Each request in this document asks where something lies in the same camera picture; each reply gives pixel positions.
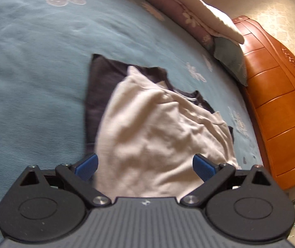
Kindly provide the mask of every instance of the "blue gripper pad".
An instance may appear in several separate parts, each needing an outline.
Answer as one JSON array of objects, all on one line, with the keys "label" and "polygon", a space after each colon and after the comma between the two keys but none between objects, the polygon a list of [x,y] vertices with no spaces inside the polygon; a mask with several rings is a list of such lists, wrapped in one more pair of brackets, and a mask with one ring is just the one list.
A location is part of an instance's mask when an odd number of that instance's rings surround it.
[{"label": "blue gripper pad", "polygon": [[218,165],[212,163],[204,156],[196,154],[193,157],[193,170],[206,182],[218,172]]},{"label": "blue gripper pad", "polygon": [[98,168],[98,157],[96,154],[88,156],[75,164],[74,174],[88,182]]}]

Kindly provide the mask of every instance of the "pillow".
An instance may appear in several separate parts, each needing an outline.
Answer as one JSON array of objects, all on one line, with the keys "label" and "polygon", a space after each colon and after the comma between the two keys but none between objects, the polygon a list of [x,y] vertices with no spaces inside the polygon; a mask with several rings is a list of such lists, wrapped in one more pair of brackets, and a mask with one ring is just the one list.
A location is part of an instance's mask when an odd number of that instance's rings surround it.
[{"label": "pillow", "polygon": [[247,87],[247,70],[240,46],[222,37],[214,37],[214,41],[214,57],[239,83]]},{"label": "pillow", "polygon": [[239,44],[244,43],[243,35],[225,13],[205,4],[202,0],[177,1],[187,7],[211,35],[226,37]]}]

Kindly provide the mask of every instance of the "orange wooden furniture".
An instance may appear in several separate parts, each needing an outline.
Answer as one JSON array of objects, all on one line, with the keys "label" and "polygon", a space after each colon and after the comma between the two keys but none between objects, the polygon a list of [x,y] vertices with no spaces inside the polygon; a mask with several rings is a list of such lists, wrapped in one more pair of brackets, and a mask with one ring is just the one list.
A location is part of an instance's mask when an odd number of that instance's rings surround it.
[{"label": "orange wooden furniture", "polygon": [[233,20],[245,37],[248,87],[241,87],[263,164],[283,189],[295,186],[295,56],[246,16]]}]

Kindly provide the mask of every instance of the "metal screw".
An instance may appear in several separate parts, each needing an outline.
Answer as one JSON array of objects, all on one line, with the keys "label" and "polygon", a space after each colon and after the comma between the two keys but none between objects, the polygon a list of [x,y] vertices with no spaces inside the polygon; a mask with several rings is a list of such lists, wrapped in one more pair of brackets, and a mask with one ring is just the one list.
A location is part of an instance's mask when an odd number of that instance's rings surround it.
[{"label": "metal screw", "polygon": [[197,196],[195,195],[187,195],[183,198],[183,201],[186,203],[186,204],[196,204],[199,202],[199,199]]},{"label": "metal screw", "polygon": [[103,197],[103,196],[97,196],[93,199],[92,202],[97,205],[106,205],[108,203],[108,198]]}]

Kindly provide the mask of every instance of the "circular cover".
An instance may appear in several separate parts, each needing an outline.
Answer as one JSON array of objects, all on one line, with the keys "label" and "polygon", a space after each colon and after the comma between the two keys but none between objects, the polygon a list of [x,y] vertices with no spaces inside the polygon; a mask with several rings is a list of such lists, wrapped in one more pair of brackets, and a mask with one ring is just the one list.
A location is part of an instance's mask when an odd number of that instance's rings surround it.
[{"label": "circular cover", "polygon": [[216,194],[206,206],[208,219],[226,235],[243,241],[271,242],[284,237],[295,219],[291,202],[268,186],[254,187]]},{"label": "circular cover", "polygon": [[85,205],[75,194],[55,188],[27,188],[0,203],[3,235],[20,242],[49,241],[66,235],[83,220]]}]

